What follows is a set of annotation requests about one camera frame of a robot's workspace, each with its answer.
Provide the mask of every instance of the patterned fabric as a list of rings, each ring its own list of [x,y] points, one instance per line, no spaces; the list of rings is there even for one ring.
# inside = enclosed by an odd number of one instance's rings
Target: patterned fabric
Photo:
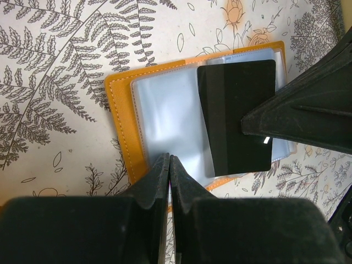
[[[292,80],[343,35],[339,0],[0,0],[0,12],[0,205],[128,188],[108,74],[283,40]],[[298,144],[271,171],[212,192],[305,197],[329,219],[352,184],[351,162]]]

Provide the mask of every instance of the black card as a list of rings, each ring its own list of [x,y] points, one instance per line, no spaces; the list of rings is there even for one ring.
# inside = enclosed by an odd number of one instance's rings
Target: black card
[[[274,60],[198,68],[198,87],[215,175],[268,171],[272,139],[244,135],[244,115],[275,94]]]

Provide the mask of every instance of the table surface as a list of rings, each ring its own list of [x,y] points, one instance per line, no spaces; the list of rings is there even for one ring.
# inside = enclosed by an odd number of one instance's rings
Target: table surface
[[[344,34],[339,0],[2,0],[0,10],[0,205],[129,186],[103,88],[108,74],[283,40],[290,81]],[[304,197],[329,219],[352,184],[351,162],[298,144],[269,172],[212,193]]]

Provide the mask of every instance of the tablecloth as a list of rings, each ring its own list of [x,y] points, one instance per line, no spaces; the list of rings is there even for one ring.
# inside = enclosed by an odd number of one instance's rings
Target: tablecloth
[[[0,12],[0,205],[128,188],[103,87],[108,74],[283,40],[290,81],[344,34],[339,0],[1,0]],[[298,144],[269,172],[212,193],[304,197],[329,219],[352,184],[351,162]]]

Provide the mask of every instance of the floral tablecloth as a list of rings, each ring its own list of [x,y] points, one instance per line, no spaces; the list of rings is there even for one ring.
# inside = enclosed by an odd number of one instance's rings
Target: floral tablecloth
[[[344,34],[339,0],[0,0],[0,12],[0,205],[128,188],[108,74],[283,40],[292,80]],[[269,172],[212,192],[305,197],[329,219],[352,184],[351,162],[298,144]]]

